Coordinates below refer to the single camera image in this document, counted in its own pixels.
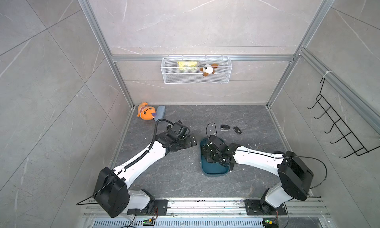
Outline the teal storage tray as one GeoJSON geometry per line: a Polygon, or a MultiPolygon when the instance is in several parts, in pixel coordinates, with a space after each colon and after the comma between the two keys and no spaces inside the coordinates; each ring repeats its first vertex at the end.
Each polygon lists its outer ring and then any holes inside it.
{"type": "Polygon", "coordinates": [[[218,177],[227,174],[229,167],[224,167],[218,163],[209,163],[206,157],[201,153],[201,168],[203,173],[208,177],[218,177]]]}

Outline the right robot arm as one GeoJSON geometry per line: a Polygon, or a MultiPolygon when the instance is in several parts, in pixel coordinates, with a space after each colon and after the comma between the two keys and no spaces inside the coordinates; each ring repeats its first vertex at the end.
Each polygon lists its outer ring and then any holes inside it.
{"type": "Polygon", "coordinates": [[[258,209],[262,214],[272,215],[287,201],[307,199],[314,174],[294,152],[275,154],[252,150],[239,144],[226,145],[215,135],[206,139],[200,149],[208,163],[216,163],[230,170],[236,164],[247,165],[280,178],[277,185],[265,190],[260,200],[244,201],[249,210],[258,209]]]}

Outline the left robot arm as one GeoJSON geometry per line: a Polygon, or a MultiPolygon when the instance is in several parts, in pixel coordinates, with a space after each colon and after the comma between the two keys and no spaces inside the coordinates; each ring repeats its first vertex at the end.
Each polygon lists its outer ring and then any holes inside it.
{"type": "Polygon", "coordinates": [[[130,190],[132,183],[151,165],[171,152],[193,147],[191,130],[181,121],[159,119],[150,144],[127,162],[113,169],[103,168],[96,181],[93,198],[111,217],[124,210],[157,213],[155,198],[146,190],[130,190]]]}

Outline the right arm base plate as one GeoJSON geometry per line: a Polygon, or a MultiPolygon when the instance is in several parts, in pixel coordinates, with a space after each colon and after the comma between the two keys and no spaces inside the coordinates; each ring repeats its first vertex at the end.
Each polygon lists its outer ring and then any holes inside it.
{"type": "Polygon", "coordinates": [[[278,208],[268,205],[266,202],[263,204],[259,199],[245,199],[244,205],[248,216],[285,216],[287,211],[285,205],[282,204],[278,208]]]}

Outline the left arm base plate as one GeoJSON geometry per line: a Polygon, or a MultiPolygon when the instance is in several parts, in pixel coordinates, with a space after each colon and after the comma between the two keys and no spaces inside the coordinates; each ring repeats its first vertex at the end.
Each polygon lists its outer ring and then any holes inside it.
{"type": "Polygon", "coordinates": [[[128,209],[128,215],[134,215],[137,213],[138,216],[142,215],[152,215],[152,216],[166,216],[168,209],[168,200],[167,199],[158,199],[155,201],[150,201],[148,205],[140,209],[128,209]]]}

